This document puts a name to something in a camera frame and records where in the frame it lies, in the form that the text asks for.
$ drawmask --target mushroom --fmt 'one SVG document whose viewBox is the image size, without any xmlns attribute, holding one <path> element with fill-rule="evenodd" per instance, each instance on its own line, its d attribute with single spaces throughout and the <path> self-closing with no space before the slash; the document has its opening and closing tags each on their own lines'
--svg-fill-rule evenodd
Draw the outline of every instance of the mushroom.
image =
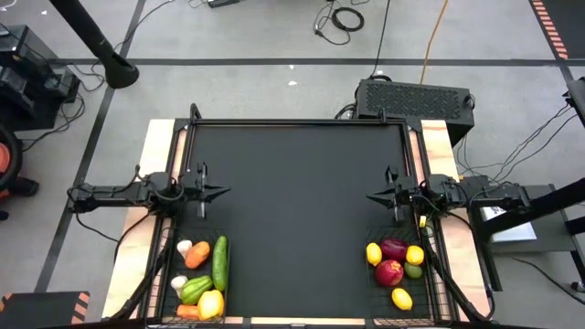
<svg viewBox="0 0 585 329">
<path fill-rule="evenodd" d="M 183 256 L 183 259 L 186 258 L 186 253 L 193 247 L 193 243 L 189 240 L 182 240 L 176 244 L 176 250 Z"/>
<path fill-rule="evenodd" d="M 178 298 L 181 298 L 181 291 L 183 290 L 183 286 L 185 285 L 185 283 L 188 281 L 188 278 L 185 275 L 178 275 L 175 276 L 172 280 L 171 280 L 171 287 L 173 287 L 173 289 L 175 289 L 176 291 L 176 296 Z"/>
</svg>

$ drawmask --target concrete floor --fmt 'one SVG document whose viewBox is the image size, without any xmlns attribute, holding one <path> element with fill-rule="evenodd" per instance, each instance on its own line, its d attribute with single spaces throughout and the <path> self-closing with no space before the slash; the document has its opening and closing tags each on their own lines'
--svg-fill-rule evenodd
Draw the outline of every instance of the concrete floor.
<svg viewBox="0 0 585 329">
<path fill-rule="evenodd" d="M 82 3 L 116 44 L 123 40 L 136 5 L 142 1 Z M 146 0 L 142 16 L 162 2 Z M 385 2 L 371 1 L 358 8 L 366 19 L 365 27 L 353 33 L 351 42 L 343 47 L 329 45 L 313 34 L 312 23 L 322 2 L 246 0 L 212 10 L 206 5 L 191 9 L 186 0 L 175 0 L 138 28 L 128 58 L 298 58 L 304 63 L 305 58 L 315 58 L 314 63 L 319 58 L 374 58 Z M 392 1 L 381 57 L 423 58 L 441 3 Z M 29 25 L 63 58 L 91 58 L 46 0 L 18 1 L 0 12 L 0 21 Z M 334 29 L 325 33 L 331 38 L 344 37 Z M 426 83 L 469 88 L 477 99 L 475 127 L 468 134 L 467 155 L 472 165 L 504 160 L 516 144 L 563 106 L 560 95 L 565 91 L 565 81 L 557 67 L 514 67 L 506 61 L 554 58 L 527 0 L 451 0 L 431 57 L 501 59 L 501 65 L 489 67 L 431 66 L 427 70 Z M 125 182 L 139 161 L 148 122 L 186 117 L 191 102 L 197 103 L 206 118 L 332 118 L 352 100 L 357 83 L 372 70 L 371 65 L 220 64 L 225 65 L 140 66 L 137 83 L 113 93 L 86 181 L 100 185 Z M 413 65 L 378 69 L 403 82 L 418 82 L 421 71 Z M 570 69 L 576 78 L 585 75 L 583 67 Z M 83 79 L 89 85 L 97 82 Z M 65 189 L 74 180 L 96 116 L 100 108 L 105 112 L 111 94 L 105 87 L 93 93 L 82 92 L 86 114 L 66 133 L 53 135 L 26 153 L 23 174 L 42 186 L 34 198 L 9 199 L 2 205 L 11 219 L 0 223 L 0 244 L 4 246 L 0 254 L 0 293 L 35 290 L 65 205 Z M 561 122 L 556 122 L 554 129 Z M 543 135 L 548 137 L 554 129 Z M 578 120 L 573 120 L 542 153 L 517 167 L 508 179 L 521 184 L 564 186 L 581 178 L 585 164 L 580 155 L 585 152 L 585 144 L 576 141 L 583 138 L 585 131 Z M 535 150 L 544 141 L 541 136 L 526 150 Z M 570 218 L 584 213 L 585 207 L 568 210 Z M 123 209 L 99 209 L 82 218 L 117 238 L 124 214 Z M 98 321 L 112 274 L 113 249 L 113 243 L 72 221 L 48 290 L 90 291 L 89 320 Z M 523 257 L 561 282 L 578 279 L 568 253 Z M 495 294 L 497 321 L 582 327 L 585 314 L 581 306 L 539 273 L 508 258 L 496 262 L 504 285 L 504 291 Z"/>
</svg>

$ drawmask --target black wire basket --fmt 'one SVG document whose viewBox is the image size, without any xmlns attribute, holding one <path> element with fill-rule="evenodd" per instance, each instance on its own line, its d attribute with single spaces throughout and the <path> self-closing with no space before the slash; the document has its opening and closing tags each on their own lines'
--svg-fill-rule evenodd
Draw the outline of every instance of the black wire basket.
<svg viewBox="0 0 585 329">
<path fill-rule="evenodd" d="M 204 275 L 211 277 L 213 249 L 220 236 L 226 236 L 222 229 L 212 228 L 164 228 L 160 238 L 160 249 L 165 243 L 170 243 L 170 254 L 168 260 L 156 276 L 153 277 L 150 300 L 148 303 L 147 315 L 156 317 L 160 324 L 153 325 L 156 328 L 196 328 L 196 327 L 222 327 L 225 323 L 226 310 L 228 309 L 228 285 L 222 292 L 224 299 L 224 312 L 221 317 L 210 321 L 200 321 L 190 318 L 182 318 L 176 315 L 176 309 L 181 305 L 181 300 L 175 289 L 171 286 L 171 280 L 177 275 L 185 275 L 189 280 Z M 228 238 L 228 273 L 229 273 L 229 250 L 230 240 Z M 209 243 L 211 251 L 209 257 L 196 269 L 191 270 L 185 265 L 183 256 L 177 251 L 176 244 L 189 239 L 195 245 L 199 241 Z"/>
<path fill-rule="evenodd" d="M 414 223 L 405 223 L 401 226 L 369 228 L 366 235 L 364 249 L 371 242 L 380 243 L 383 239 L 399 239 L 409 246 L 416 245 L 423 248 L 425 260 L 429 258 L 421 239 L 429 239 L 433 249 L 438 248 L 437 236 L 433 225 L 420 230 Z M 402 280 L 395 287 L 384 287 L 376 282 L 376 268 L 366 260 L 368 301 L 370 318 L 374 324 L 387 327 L 437 326 L 449 325 L 452 311 L 450 296 L 439 277 L 439 273 L 427 262 L 421 265 L 422 276 L 418 279 L 410 278 L 406 272 Z M 404 289 L 412 299 L 412 308 L 409 311 L 400 310 L 391 299 L 391 293 L 396 288 Z"/>
</svg>

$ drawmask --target orange carrot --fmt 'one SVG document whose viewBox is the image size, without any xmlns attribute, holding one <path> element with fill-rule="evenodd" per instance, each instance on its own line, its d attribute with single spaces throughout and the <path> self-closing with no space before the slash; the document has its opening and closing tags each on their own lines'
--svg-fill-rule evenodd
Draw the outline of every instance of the orange carrot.
<svg viewBox="0 0 585 329">
<path fill-rule="evenodd" d="M 195 246 L 189 248 L 186 252 L 185 266 L 189 269 L 196 269 L 197 266 L 201 265 L 207 257 L 209 257 L 210 251 L 209 243 L 201 241 L 195 244 Z"/>
<path fill-rule="evenodd" d="M 199 320 L 199 308 L 197 305 L 179 305 L 176 309 L 176 316 Z"/>
</svg>

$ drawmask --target cucumber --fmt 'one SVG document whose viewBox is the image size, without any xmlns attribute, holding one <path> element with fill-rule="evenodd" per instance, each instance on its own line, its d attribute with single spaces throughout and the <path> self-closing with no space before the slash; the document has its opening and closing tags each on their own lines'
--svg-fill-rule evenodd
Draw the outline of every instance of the cucumber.
<svg viewBox="0 0 585 329">
<path fill-rule="evenodd" d="M 213 282 L 208 275 L 191 279 L 183 288 L 181 288 L 181 303 L 184 305 L 194 305 L 199 302 L 199 298 L 211 288 Z"/>
<path fill-rule="evenodd" d="M 228 238 L 218 238 L 211 259 L 211 277 L 217 290 L 223 292 L 228 284 Z"/>
</svg>

